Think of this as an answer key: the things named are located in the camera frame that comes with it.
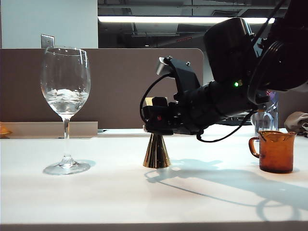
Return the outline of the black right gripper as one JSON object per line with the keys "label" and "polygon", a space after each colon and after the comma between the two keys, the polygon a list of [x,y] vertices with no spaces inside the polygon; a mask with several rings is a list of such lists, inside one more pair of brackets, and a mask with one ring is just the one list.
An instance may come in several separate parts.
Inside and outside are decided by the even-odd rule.
{"label": "black right gripper", "polygon": [[202,134],[207,127],[236,114],[250,111],[246,86],[234,86],[235,81],[176,82],[178,101],[173,107],[173,129],[169,124],[170,111],[167,97],[153,97],[152,105],[142,108],[145,130],[159,135]]}

